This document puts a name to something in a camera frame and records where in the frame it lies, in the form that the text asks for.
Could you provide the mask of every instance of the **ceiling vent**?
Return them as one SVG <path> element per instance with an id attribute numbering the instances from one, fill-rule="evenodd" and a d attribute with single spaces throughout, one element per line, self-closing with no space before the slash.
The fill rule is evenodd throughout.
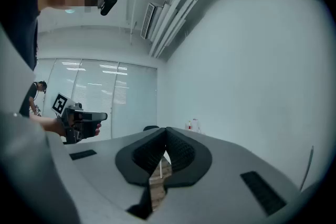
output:
<path id="1" fill-rule="evenodd" d="M 158 22 L 157 20 L 159 20 L 161 11 L 162 6 L 159 6 L 158 4 L 148 3 L 141 29 L 141 37 L 143 39 L 151 39 L 154 32 L 154 27 Z"/>

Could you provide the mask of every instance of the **air vent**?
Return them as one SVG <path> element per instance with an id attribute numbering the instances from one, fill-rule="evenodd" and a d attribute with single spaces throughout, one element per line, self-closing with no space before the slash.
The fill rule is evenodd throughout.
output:
<path id="1" fill-rule="evenodd" d="M 268 216 L 286 205 L 257 172 L 248 172 L 240 176 Z"/>
<path id="2" fill-rule="evenodd" d="M 145 18 L 143 19 L 142 30 L 141 30 L 141 37 L 143 39 L 147 38 L 147 33 L 148 33 L 149 25 L 150 25 L 154 10 L 155 10 L 155 6 L 151 3 L 148 3 L 148 7 L 146 10 Z"/>

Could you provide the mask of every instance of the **floor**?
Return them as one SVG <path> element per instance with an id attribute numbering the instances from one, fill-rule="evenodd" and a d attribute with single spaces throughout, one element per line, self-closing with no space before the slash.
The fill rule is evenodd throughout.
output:
<path id="1" fill-rule="evenodd" d="M 157 166 L 154 173 L 149 179 L 149 185 L 151 188 L 152 208 L 153 211 L 160 205 L 165 197 L 165 191 L 163 189 L 163 181 L 165 178 L 172 175 L 172 166 L 166 160 L 162 158 L 162 178 L 160 178 L 160 165 Z"/>

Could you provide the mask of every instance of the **white wall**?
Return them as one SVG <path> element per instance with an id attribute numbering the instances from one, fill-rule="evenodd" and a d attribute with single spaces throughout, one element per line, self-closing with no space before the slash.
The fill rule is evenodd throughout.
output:
<path id="1" fill-rule="evenodd" d="M 162 126 L 165 97 L 165 62 L 150 58 L 149 45 L 137 31 L 130 35 L 113 27 L 71 27 L 38 35 L 38 58 L 75 58 L 119 61 L 157 68 L 157 124 Z"/>
<path id="2" fill-rule="evenodd" d="M 321 178 L 335 139 L 335 34 L 317 0 L 217 0 L 167 62 L 166 124 L 197 118 L 298 187 Z"/>

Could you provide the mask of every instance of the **hand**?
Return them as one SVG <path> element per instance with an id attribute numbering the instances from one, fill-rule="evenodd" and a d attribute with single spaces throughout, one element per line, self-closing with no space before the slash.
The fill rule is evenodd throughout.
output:
<path id="1" fill-rule="evenodd" d="M 64 130 L 63 124 L 60 121 L 58 121 L 58 119 L 51 119 L 51 118 L 36 116 L 36 115 L 32 115 L 32 114 L 30 114 L 29 117 L 30 117 L 31 120 L 39 123 L 45 131 L 50 131 L 50 132 L 57 133 L 60 136 L 65 136 L 65 130 Z M 71 119 L 71 117 L 70 117 L 69 123 L 71 123 L 71 120 L 72 120 L 72 125 L 73 125 L 74 124 L 73 123 L 74 118 L 72 117 L 72 119 Z M 97 124 L 95 135 L 99 134 L 99 132 L 100 132 L 99 128 L 101 128 L 100 123 Z"/>

